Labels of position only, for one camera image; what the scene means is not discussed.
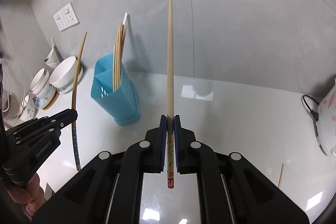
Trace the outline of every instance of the red chopstick tip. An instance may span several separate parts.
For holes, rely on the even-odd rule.
[[[174,178],[172,178],[172,179],[168,178],[168,188],[169,189],[174,188]]]

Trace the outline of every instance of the white rice cooker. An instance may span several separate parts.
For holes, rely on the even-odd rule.
[[[321,101],[317,109],[319,120],[317,126],[317,142],[330,157],[336,157],[336,85]]]

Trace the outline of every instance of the electrical outlet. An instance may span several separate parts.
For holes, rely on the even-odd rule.
[[[65,30],[65,29],[68,28],[68,26],[67,26],[67,24],[65,23],[65,20],[64,20],[64,18],[63,18],[63,16],[62,16],[62,13],[61,13],[60,11],[58,11],[57,13],[55,13],[55,14],[53,15],[53,17],[54,17],[54,20],[55,20],[55,22],[56,22],[56,24],[57,24],[57,27],[58,27],[58,29],[59,29],[60,31]]]
[[[65,23],[67,24],[68,27],[71,27],[79,23],[71,3],[61,8],[61,14],[63,15]]]

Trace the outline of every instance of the stacked bowls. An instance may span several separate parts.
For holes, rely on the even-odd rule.
[[[40,69],[30,85],[31,92],[38,98],[37,108],[47,106],[53,99],[56,88],[49,82],[50,72],[47,69]]]
[[[67,93],[73,89],[77,58],[70,56],[62,61],[50,76],[50,83],[59,93]],[[78,81],[82,77],[83,68],[80,67]]]

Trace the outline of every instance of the black cable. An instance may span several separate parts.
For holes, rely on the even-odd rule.
[[[315,121],[318,121],[318,120],[319,120],[319,114],[318,114],[316,111],[314,111],[314,110],[312,110],[312,109],[310,108],[310,106],[308,105],[308,103],[307,103],[305,97],[308,97],[309,99],[313,100],[313,101],[314,101],[315,103],[317,103],[318,105],[319,105],[320,103],[319,103],[317,100],[315,100],[313,97],[311,97],[311,96],[309,96],[309,95],[307,95],[307,94],[305,94],[305,95],[302,96],[302,99],[303,99],[305,105],[307,106],[307,108],[309,109],[309,112],[310,112],[311,115],[313,116],[314,120],[315,120]]]

